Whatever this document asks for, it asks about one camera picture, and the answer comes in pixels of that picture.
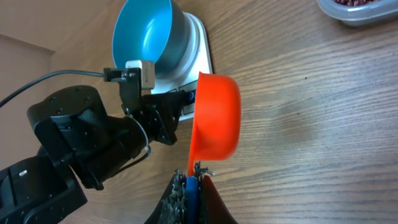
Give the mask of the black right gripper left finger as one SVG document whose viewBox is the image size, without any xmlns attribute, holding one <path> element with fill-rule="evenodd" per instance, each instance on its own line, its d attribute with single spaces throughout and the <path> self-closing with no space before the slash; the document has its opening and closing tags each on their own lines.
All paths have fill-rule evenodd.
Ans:
<svg viewBox="0 0 398 224">
<path fill-rule="evenodd" d="M 157 208 L 155 223 L 183 224 L 187 213 L 186 176 L 184 172 L 175 170 Z"/>
</svg>

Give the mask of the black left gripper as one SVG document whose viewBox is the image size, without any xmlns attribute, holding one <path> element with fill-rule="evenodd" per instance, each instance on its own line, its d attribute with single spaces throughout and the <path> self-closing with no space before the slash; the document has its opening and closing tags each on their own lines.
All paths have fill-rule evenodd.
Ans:
<svg viewBox="0 0 398 224">
<path fill-rule="evenodd" d="M 174 145 L 178 122 L 193 118 L 196 93 L 196 90 L 172 90 L 144 96 L 121 93 L 126 115 L 120 125 L 121 136 L 132 146 L 146 146 L 152 141 Z"/>
</svg>

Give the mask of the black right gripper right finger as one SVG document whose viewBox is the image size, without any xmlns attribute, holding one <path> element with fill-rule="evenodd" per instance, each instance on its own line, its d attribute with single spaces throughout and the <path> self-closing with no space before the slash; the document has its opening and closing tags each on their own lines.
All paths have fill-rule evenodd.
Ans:
<svg viewBox="0 0 398 224">
<path fill-rule="evenodd" d="M 194 176 L 199 180 L 198 223 L 238 224 L 217 191 L 211 179 L 213 174 L 207 167 L 201 168 L 200 162 L 195 163 Z"/>
</svg>

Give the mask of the red scoop with blue handle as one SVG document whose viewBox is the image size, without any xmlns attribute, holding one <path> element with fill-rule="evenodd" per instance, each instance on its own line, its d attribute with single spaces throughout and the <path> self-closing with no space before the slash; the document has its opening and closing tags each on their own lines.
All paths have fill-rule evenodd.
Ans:
<svg viewBox="0 0 398 224">
<path fill-rule="evenodd" d="M 231 157 L 241 127 L 241 95 L 232 78 L 200 72 L 196 91 L 186 180 L 186 223 L 198 223 L 199 180 L 194 176 L 195 163 Z"/>
</svg>

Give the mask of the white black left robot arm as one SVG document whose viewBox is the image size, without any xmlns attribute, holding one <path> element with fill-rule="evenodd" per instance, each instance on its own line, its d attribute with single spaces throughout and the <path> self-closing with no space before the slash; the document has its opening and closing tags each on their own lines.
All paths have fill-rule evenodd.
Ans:
<svg viewBox="0 0 398 224">
<path fill-rule="evenodd" d="M 2 223 L 58 223 L 83 206 L 84 189 L 103 190 L 107 179 L 150 154 L 150 143 L 173 145 L 191 92 L 137 99 L 134 116 L 106 113 L 92 86 L 64 88 L 31 106 L 27 115 L 41 143 L 36 156 L 1 171 Z"/>
</svg>

